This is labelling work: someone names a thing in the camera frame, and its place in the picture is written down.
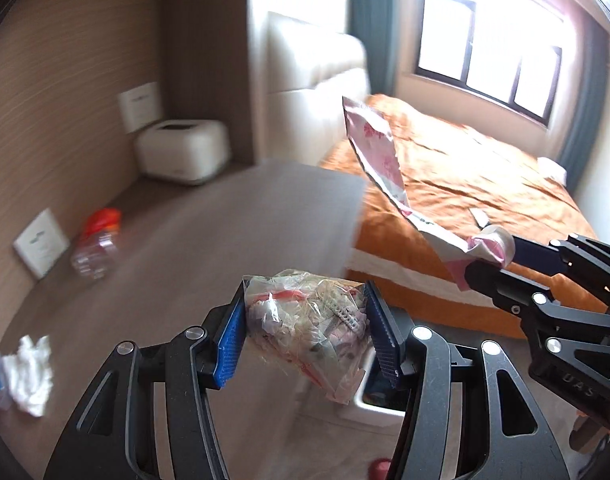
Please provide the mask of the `clear bag of scraps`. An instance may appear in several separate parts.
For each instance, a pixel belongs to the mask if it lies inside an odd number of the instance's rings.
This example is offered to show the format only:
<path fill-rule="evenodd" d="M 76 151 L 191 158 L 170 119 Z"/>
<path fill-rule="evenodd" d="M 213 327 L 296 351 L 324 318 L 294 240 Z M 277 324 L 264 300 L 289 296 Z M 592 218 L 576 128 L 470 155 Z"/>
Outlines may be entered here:
<path fill-rule="evenodd" d="M 365 377 L 370 344 L 363 283 L 299 270 L 244 279 L 247 336 L 265 358 L 288 363 L 333 402 Z"/>

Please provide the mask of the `white square trash bin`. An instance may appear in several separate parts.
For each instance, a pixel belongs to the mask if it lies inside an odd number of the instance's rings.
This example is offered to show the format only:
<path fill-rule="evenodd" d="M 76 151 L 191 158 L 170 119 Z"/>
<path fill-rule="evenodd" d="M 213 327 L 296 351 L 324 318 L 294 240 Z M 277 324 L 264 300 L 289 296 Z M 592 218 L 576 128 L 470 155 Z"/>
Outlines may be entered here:
<path fill-rule="evenodd" d="M 370 347 L 363 357 L 363 379 L 347 404 L 337 404 L 337 414 L 350 422 L 389 428 L 400 425 L 405 408 L 395 408 L 396 391 L 383 376 L 375 349 Z"/>

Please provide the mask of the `white pillow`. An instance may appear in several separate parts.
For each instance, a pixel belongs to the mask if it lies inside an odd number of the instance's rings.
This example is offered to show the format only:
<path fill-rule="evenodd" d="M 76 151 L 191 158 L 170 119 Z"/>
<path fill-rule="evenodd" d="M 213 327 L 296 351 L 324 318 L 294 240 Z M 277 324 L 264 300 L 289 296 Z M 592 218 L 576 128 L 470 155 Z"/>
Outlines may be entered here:
<path fill-rule="evenodd" d="M 541 177 L 562 186 L 566 185 L 567 171 L 555 160 L 548 157 L 538 157 L 536 159 L 536 169 Z"/>

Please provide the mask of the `red slipper foot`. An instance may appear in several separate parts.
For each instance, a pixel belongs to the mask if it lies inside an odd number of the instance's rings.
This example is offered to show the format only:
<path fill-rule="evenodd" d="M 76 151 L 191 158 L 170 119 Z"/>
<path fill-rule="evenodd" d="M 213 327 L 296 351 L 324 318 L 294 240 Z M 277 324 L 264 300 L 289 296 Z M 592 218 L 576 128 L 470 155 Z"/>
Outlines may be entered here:
<path fill-rule="evenodd" d="M 372 460 L 368 467 L 368 480 L 386 480 L 390 466 L 391 460 L 389 458 Z"/>

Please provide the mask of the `crumpled white tissue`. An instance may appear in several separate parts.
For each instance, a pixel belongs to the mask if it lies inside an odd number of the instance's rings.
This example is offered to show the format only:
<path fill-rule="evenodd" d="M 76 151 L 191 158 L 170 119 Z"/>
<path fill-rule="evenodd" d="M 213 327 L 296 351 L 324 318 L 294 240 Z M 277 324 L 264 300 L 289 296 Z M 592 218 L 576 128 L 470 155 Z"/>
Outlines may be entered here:
<path fill-rule="evenodd" d="M 17 408 L 35 418 L 45 415 L 54 384 L 50 356 L 48 336 L 34 342 L 25 335 L 20 339 L 16 353 L 2 357 L 11 399 Z"/>

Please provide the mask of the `orange bed cover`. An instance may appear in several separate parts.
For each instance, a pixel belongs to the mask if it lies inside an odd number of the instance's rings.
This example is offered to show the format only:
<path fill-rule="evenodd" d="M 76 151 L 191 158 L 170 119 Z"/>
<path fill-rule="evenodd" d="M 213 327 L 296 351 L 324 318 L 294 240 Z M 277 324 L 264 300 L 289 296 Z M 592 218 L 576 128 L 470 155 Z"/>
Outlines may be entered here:
<path fill-rule="evenodd" d="M 425 115 L 376 94 L 368 105 L 390 124 L 411 207 L 468 238 L 478 231 L 470 212 L 540 244 L 592 227 L 564 186 L 540 176 L 536 158 L 466 125 Z M 374 281 L 384 299 L 415 320 L 513 338 L 520 322 L 474 290 L 462 290 L 422 235 L 374 185 L 363 195 L 363 216 L 347 276 Z"/>

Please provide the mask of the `clear bottle red label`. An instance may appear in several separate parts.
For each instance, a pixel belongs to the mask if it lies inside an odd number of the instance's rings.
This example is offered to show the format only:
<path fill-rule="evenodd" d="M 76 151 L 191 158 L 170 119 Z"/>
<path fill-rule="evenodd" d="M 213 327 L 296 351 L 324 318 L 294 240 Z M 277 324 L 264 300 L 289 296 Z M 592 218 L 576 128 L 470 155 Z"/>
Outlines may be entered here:
<path fill-rule="evenodd" d="M 78 274 L 99 280 L 112 270 L 118 255 L 116 237 L 121 220 L 121 211 L 116 208 L 102 208 L 87 218 L 71 256 Z"/>

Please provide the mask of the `dark framed window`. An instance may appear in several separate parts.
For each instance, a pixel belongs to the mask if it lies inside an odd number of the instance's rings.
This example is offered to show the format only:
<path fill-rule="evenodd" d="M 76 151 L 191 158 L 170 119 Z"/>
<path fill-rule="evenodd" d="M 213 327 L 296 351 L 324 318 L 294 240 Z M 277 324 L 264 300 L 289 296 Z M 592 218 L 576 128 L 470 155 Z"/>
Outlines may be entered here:
<path fill-rule="evenodd" d="M 563 30 L 563 14 L 544 0 L 421 0 L 415 73 L 547 126 Z"/>

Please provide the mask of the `cream padded headboard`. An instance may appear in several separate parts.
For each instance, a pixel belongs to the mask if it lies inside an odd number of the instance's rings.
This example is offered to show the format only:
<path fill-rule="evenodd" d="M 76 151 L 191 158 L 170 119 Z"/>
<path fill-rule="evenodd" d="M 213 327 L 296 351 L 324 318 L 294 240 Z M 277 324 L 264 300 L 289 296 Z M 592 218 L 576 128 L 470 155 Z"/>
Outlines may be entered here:
<path fill-rule="evenodd" d="M 272 13 L 267 29 L 266 153 L 316 166 L 345 136 L 342 99 L 370 96 L 363 43 Z"/>

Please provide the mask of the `grey green curtain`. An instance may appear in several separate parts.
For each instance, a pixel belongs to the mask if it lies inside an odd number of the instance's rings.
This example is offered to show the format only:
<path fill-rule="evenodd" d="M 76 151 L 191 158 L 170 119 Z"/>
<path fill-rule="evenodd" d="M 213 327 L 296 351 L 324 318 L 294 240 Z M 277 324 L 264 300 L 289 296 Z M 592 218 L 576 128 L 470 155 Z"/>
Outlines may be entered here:
<path fill-rule="evenodd" d="M 349 0 L 348 32 L 365 47 L 372 92 L 391 96 L 398 58 L 398 0 Z"/>

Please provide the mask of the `white wall socket panel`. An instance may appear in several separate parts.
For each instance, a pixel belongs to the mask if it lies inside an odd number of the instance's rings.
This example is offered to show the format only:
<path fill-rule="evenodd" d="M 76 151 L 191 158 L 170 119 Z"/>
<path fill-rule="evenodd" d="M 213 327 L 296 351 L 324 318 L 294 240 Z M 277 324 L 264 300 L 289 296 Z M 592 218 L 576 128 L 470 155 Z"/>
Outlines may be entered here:
<path fill-rule="evenodd" d="M 44 209 L 14 240 L 14 250 L 36 280 L 41 280 L 68 250 L 66 238 L 56 217 Z"/>

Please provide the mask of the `white wall switch panel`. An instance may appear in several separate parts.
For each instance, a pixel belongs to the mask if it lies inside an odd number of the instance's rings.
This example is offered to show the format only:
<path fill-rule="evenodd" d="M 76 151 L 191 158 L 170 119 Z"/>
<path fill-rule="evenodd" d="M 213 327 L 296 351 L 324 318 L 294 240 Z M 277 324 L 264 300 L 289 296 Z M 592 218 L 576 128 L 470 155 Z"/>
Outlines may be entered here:
<path fill-rule="evenodd" d="M 163 118 L 160 87 L 156 81 L 120 93 L 118 102 L 126 133 L 136 132 Z"/>

